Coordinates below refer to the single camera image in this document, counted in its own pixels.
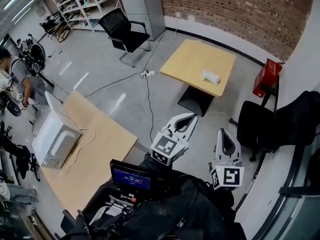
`concrete floor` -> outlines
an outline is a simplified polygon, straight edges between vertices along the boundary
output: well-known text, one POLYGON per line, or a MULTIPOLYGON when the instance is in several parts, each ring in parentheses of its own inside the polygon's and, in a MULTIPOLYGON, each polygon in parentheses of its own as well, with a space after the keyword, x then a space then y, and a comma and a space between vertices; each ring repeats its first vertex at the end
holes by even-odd
MULTIPOLYGON (((123 79, 144 68, 158 72, 185 39, 197 39, 177 33, 174 41, 172 41, 175 33, 168 30, 162 35, 156 41, 151 42, 151 52, 142 54, 143 57, 135 68, 119 62, 118 58, 123 54, 123 51, 113 48, 112 42, 107 39, 107 34, 102 31, 93 33, 87 30, 75 30, 62 43, 45 36, 40 43, 44 46, 46 55, 54 55, 54 57, 52 59, 47 58, 44 73, 69 93, 78 81, 88 73, 76 87, 80 94, 87 95, 99 87, 123 79)), ((141 52, 142 50, 138 49, 132 56, 135 57, 141 52)), ((262 102, 261 98, 252 93, 254 80, 261 70, 261 66, 238 54, 235 55, 235 64, 223 96, 212 101, 207 113, 224 112, 229 117, 238 120, 244 101, 249 100, 258 104, 262 102)), ((161 73, 156 73, 152 76, 150 101, 154 116, 168 121, 173 116, 189 112, 177 104, 187 87, 186 84, 161 73)), ((146 88, 147 81, 137 75, 119 87, 109 88, 91 95, 88 100, 121 126, 136 135, 140 144, 149 148, 151 145, 149 133, 152 126, 152 118, 146 114, 142 105, 146 88)), ((67 97, 67 94, 57 86, 54 88, 53 94, 61 100, 67 97)), ((146 100, 144 102, 147 111, 150 112, 148 102, 146 100)), ((272 109, 273 106, 274 99, 270 98, 266 107, 272 109)), ((35 134, 37 134, 37 129, 41 127, 48 114, 47 107, 38 106, 38 108, 39 113, 36 115, 35 134)), ((23 112, 22 116, 31 120, 35 118, 29 108, 23 112)), ((22 117, 14 117, 8 112, 5 113, 4 120, 7 125, 13 127, 11 130, 13 141, 17 144, 26 145, 30 150, 33 150, 31 145, 33 133, 27 120, 22 117)), ((162 120, 154 120, 152 138, 166 124, 162 120)), ((189 150, 174 162, 173 168, 211 182, 208 162, 214 160, 214 147, 220 128, 226 128, 230 132, 234 132, 234 126, 228 123, 228 118, 224 114, 212 113, 199 121, 189 140, 189 150)), ((242 148, 242 165, 245 167, 245 174, 242 187, 233 191, 235 206, 247 190, 258 166, 258 161, 249 162, 250 156, 250 150, 242 148)), ((126 162, 139 164, 143 157, 143 151, 134 149, 127 156, 126 162)), ((63 207, 41 172, 40 178, 41 182, 37 182, 33 173, 29 171, 26 179, 22 180, 21 184, 26 187, 36 187, 40 195, 40 203, 37 205, 38 214, 52 234, 57 232, 59 235, 63 235, 60 229, 63 207)))

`black table base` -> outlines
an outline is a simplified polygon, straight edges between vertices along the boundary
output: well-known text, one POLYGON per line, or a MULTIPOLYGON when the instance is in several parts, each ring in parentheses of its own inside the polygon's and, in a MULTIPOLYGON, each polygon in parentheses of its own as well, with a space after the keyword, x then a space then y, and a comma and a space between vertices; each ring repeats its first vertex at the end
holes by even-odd
POLYGON ((178 101, 178 104, 203 117, 213 99, 212 95, 189 86, 178 101))

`red brick wall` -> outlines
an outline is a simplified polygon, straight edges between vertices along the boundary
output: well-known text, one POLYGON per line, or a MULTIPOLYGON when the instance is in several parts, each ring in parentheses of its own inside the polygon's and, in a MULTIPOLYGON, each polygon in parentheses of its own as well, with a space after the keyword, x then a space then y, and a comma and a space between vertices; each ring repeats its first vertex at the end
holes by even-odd
POLYGON ((164 14, 213 26, 287 60, 305 29, 313 0, 162 0, 164 14))

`light wood tabletop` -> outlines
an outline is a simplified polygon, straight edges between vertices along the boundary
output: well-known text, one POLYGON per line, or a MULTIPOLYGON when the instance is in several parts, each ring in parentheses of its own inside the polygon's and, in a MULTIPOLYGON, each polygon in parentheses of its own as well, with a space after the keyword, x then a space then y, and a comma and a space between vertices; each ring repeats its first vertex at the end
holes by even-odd
POLYGON ((91 128, 95 138, 84 146, 70 168, 78 149, 93 138, 92 130, 82 130, 82 136, 71 150, 62 169, 41 167, 52 190, 69 213, 76 218, 100 185, 111 178, 110 161, 122 161, 137 137, 73 91, 63 104, 70 119, 78 127, 91 128))
POLYGON ((236 56, 201 41, 186 39, 163 65, 160 72, 213 96, 221 96, 227 85, 236 56), (219 75, 214 85, 202 80, 203 70, 219 75))

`small display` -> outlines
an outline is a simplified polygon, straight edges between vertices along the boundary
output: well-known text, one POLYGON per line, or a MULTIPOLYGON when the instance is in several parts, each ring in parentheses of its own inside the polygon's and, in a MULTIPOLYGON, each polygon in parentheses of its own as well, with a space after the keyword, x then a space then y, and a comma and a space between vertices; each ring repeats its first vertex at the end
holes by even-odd
POLYGON ((151 179, 141 175, 125 172, 118 169, 113 169, 113 181, 118 184, 149 190, 151 179))

